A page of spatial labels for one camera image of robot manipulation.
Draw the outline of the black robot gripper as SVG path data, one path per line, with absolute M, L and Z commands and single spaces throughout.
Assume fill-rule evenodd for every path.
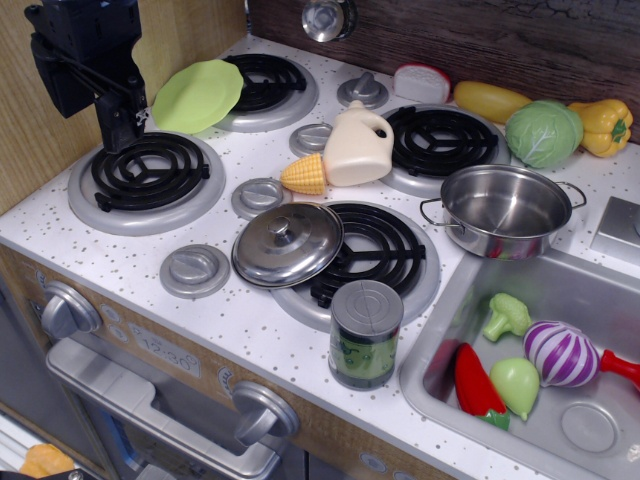
M 141 139 L 148 108 L 145 82 L 132 57 L 142 36 L 138 3 L 43 1 L 27 6 L 24 16 L 34 28 L 36 68 L 59 113 L 69 118 L 96 100 L 107 153 L 120 153 Z

